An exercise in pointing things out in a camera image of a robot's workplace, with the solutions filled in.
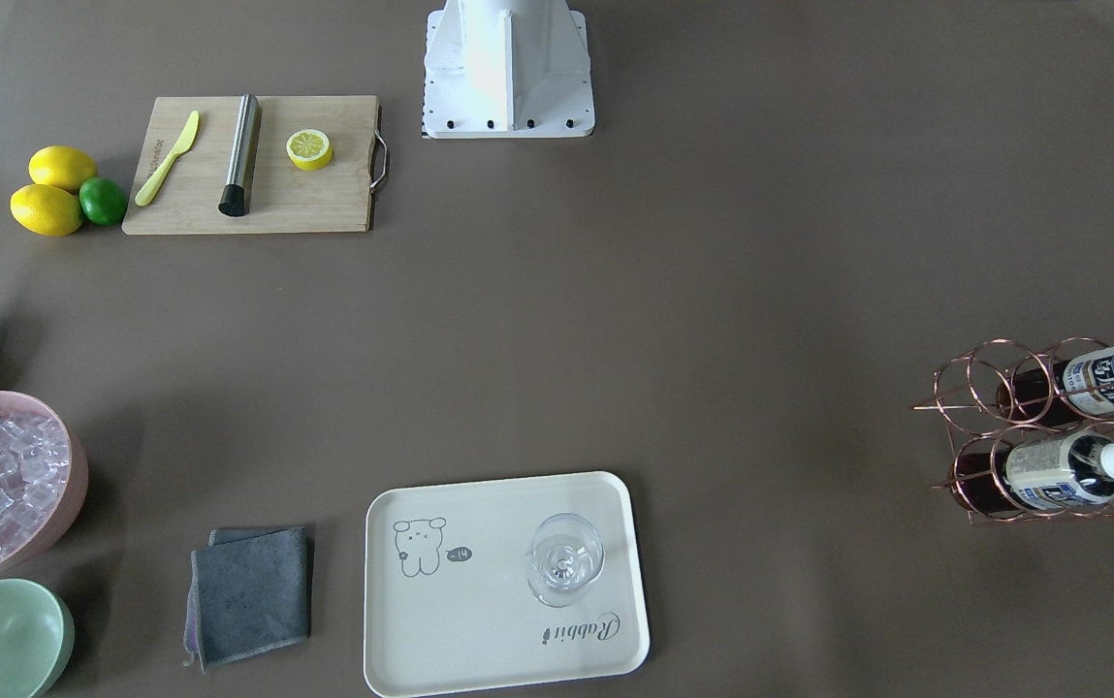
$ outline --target towel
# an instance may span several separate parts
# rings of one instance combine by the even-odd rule
[[[311,635],[304,528],[217,529],[190,552],[185,648],[207,668]]]

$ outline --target white tray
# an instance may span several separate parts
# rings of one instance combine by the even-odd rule
[[[551,609],[531,596],[527,549],[561,512],[600,531],[604,571]],[[364,588],[363,676],[384,698],[623,675],[651,645],[631,493],[606,472],[380,494],[367,512]]]

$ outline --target wooden cutting board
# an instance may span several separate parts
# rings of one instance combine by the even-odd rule
[[[216,205],[225,186],[241,101],[242,96],[156,99],[123,230],[130,235],[224,235],[370,229],[379,98],[258,97],[251,212],[229,217]],[[165,159],[193,110],[198,111],[194,146],[173,164],[156,199],[147,206],[135,205],[135,194]],[[332,141],[332,163],[325,168],[300,170],[285,154],[291,134],[303,128],[320,129]]]

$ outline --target bottle label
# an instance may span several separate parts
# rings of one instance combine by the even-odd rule
[[[1092,494],[1069,468],[1069,450],[1086,432],[1057,441],[1030,442],[1015,448],[1005,462],[1005,478],[1023,503],[1032,509],[1066,509],[1111,502]]]
[[[1114,412],[1114,346],[1102,348],[1072,361],[1061,376],[1066,397],[1088,415]]]

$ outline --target wine glass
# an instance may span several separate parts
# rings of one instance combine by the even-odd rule
[[[530,538],[527,582],[554,609],[573,604],[604,569],[604,540],[592,522],[565,512],[544,520]]]

